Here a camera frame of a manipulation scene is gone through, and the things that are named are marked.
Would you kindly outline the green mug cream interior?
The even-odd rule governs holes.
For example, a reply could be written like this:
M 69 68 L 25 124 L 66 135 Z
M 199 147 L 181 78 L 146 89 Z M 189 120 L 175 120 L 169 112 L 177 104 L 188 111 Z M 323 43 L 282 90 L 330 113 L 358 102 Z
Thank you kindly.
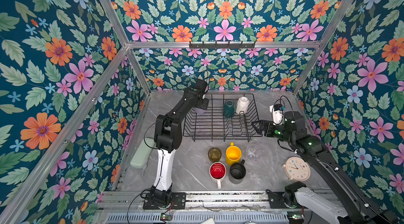
M 233 118 L 235 114 L 234 102 L 232 100 L 227 100 L 223 106 L 223 117 Z

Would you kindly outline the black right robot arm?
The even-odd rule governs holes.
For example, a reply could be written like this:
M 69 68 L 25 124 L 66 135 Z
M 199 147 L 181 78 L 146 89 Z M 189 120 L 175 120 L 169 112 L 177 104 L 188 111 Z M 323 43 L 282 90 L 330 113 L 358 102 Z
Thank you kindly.
M 391 210 L 381 210 L 343 171 L 326 145 L 307 132 L 304 117 L 299 112 L 287 111 L 280 123 L 259 120 L 252 122 L 254 130 L 265 137 L 288 143 L 293 152 L 318 172 L 341 206 L 310 190 L 302 182 L 285 187 L 282 201 L 291 208 L 305 207 L 331 224 L 396 224 L 398 218 Z

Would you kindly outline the black mug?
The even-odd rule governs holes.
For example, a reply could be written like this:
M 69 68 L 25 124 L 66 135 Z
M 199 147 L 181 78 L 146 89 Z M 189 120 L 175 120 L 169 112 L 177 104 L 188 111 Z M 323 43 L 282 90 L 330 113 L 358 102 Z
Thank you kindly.
M 229 180 L 231 183 L 238 185 L 240 184 L 246 176 L 245 160 L 241 162 L 234 163 L 230 166 L 229 170 Z

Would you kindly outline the lilac plastic cup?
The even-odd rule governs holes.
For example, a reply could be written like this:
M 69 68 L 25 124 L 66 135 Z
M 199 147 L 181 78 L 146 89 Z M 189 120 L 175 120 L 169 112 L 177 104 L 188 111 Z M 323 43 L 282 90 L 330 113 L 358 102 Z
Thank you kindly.
M 202 107 L 202 108 L 194 107 L 194 111 L 196 114 L 202 115 L 202 114 L 206 113 L 207 108 L 206 107 Z

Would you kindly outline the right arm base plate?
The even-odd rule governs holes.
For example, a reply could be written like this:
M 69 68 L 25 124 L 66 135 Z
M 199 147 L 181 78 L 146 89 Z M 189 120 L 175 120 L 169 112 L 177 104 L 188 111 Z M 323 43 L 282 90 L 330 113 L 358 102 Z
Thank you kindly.
M 267 189 L 268 202 L 272 209 L 289 208 L 296 209 L 302 206 L 297 202 L 295 195 L 291 191 L 271 191 Z

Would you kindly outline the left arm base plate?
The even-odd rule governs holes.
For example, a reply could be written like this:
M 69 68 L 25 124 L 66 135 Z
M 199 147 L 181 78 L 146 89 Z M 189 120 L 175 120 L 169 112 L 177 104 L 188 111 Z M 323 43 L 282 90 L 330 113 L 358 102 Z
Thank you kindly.
M 185 192 L 171 192 L 169 194 L 146 194 L 143 210 L 183 210 L 186 205 L 187 194 Z

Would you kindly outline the yellow mug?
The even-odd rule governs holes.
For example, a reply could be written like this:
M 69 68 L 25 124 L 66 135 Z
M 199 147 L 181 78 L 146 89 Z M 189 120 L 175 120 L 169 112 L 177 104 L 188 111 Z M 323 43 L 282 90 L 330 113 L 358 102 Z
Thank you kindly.
M 239 147 L 235 146 L 233 142 L 230 143 L 230 146 L 226 149 L 226 163 L 231 166 L 235 163 L 240 162 L 242 157 L 242 151 Z

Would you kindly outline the clear drinking glass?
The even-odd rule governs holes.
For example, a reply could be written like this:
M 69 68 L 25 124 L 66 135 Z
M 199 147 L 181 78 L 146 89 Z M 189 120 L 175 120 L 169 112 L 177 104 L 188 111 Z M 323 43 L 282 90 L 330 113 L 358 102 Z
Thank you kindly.
M 260 155 L 260 147 L 255 144 L 250 144 L 246 148 L 246 156 L 247 159 L 252 161 L 256 161 Z

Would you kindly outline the white ceramic mug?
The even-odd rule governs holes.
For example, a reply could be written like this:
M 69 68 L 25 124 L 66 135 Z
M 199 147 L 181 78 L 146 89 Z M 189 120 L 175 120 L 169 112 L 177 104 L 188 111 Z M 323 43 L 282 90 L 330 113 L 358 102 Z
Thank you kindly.
M 248 111 L 249 99 L 245 96 L 240 97 L 237 101 L 235 113 L 238 115 L 246 114 Z

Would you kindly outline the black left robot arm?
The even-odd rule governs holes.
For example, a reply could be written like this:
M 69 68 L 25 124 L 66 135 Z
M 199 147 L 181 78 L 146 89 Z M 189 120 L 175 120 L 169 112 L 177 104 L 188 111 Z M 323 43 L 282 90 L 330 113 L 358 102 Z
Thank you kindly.
M 155 182 L 150 189 L 150 201 L 160 207 L 171 204 L 172 168 L 176 151 L 182 139 L 182 123 L 186 115 L 194 108 L 206 109 L 209 99 L 205 97 L 208 84 L 205 80 L 197 80 L 193 86 L 183 91 L 180 101 L 166 115 L 156 119 L 154 142 L 158 152 L 158 166 Z

